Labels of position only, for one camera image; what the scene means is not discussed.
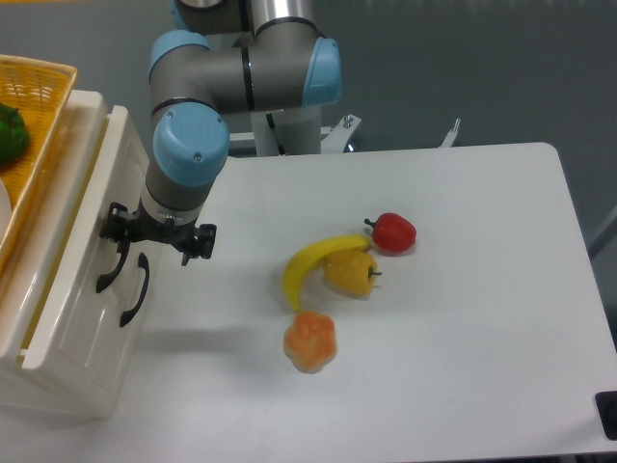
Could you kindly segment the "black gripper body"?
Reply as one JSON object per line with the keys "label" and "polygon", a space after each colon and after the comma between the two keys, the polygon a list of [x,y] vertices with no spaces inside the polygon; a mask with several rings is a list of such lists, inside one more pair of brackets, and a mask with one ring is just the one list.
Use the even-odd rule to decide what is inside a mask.
{"label": "black gripper body", "polygon": [[128,236],[133,242],[148,240],[171,245],[179,252],[199,252],[195,224],[200,213],[201,205],[175,210],[159,204],[151,195],[142,195],[128,221]]}

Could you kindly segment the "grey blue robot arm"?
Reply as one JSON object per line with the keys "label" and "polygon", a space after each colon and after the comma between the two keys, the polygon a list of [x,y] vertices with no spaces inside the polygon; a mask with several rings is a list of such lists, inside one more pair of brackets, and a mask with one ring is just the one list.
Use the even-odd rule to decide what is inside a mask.
{"label": "grey blue robot arm", "polygon": [[153,155],[135,210],[109,207],[100,232],[122,259],[153,241],[184,259],[211,256],[216,229],[198,218],[230,144],[225,116],[339,100],[341,60],[310,1],[174,1],[177,28],[150,52]]}

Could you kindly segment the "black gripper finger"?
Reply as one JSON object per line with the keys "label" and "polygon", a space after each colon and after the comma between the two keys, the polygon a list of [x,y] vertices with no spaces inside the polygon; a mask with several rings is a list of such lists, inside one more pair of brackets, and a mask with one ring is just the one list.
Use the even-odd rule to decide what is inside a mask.
{"label": "black gripper finger", "polygon": [[99,236],[116,243],[119,254],[127,254],[138,236],[138,218],[137,210],[130,211],[121,203],[111,202]]}
{"label": "black gripper finger", "polygon": [[202,224],[193,227],[181,241],[181,265],[186,266],[191,259],[210,259],[216,241],[217,226]]}

